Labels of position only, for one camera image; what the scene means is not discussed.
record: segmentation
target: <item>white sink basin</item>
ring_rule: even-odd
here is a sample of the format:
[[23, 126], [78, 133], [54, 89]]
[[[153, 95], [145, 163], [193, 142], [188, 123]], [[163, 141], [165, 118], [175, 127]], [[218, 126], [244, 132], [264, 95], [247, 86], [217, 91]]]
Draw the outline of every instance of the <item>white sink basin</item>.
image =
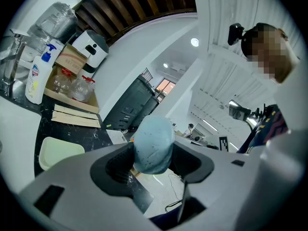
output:
[[0, 97], [0, 171], [19, 193], [34, 179], [34, 148], [41, 116]]

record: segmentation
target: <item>round ceiling light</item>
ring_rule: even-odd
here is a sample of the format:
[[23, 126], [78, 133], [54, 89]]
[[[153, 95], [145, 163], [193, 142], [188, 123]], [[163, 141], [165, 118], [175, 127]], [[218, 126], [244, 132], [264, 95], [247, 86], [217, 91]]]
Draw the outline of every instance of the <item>round ceiling light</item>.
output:
[[199, 39], [192, 38], [191, 43], [194, 47], [198, 47], [199, 46]]

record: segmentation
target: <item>light blue object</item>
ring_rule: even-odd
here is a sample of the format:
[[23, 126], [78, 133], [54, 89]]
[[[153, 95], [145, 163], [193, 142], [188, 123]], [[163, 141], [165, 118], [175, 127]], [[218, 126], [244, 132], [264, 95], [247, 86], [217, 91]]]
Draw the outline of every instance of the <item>light blue object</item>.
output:
[[162, 174], [170, 163], [174, 131], [168, 119], [149, 115], [134, 136], [134, 168], [144, 174]]

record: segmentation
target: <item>brown slatted ceiling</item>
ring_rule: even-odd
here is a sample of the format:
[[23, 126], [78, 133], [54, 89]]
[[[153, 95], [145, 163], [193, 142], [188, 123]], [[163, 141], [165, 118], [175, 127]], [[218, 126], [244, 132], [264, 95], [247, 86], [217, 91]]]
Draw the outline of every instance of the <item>brown slatted ceiling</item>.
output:
[[113, 44], [132, 28], [163, 16], [196, 12], [194, 0], [82, 0], [78, 30], [92, 29]]

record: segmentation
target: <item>faucet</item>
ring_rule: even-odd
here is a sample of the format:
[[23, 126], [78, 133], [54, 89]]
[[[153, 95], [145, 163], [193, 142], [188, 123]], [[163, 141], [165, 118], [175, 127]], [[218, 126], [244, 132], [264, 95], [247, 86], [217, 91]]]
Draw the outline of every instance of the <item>faucet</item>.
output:
[[17, 29], [10, 29], [10, 35], [5, 36], [2, 43], [12, 44], [9, 54], [0, 60], [0, 71], [2, 72], [1, 87], [6, 89], [15, 82], [15, 74], [21, 54], [26, 46], [26, 40], [30, 36]]

